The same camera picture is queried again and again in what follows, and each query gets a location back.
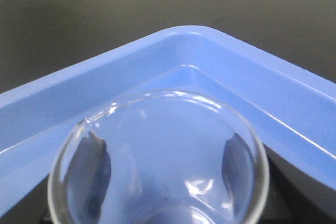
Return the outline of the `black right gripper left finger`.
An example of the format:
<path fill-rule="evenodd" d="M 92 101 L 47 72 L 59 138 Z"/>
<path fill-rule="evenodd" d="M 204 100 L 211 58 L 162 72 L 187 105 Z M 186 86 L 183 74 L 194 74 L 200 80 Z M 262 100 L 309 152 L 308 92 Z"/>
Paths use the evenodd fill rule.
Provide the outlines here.
<path fill-rule="evenodd" d="M 111 178 L 106 141 L 89 131 L 68 169 L 68 208 L 74 223 L 98 223 Z"/>

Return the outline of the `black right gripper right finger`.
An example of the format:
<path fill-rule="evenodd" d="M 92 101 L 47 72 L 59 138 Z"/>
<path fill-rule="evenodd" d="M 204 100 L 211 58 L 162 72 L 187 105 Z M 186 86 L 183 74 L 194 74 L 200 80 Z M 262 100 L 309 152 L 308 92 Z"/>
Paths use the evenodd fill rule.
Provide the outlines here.
<path fill-rule="evenodd" d="M 245 214 L 254 187 L 254 162 L 248 145 L 237 133 L 225 143 L 222 177 L 233 203 L 234 214 Z"/>

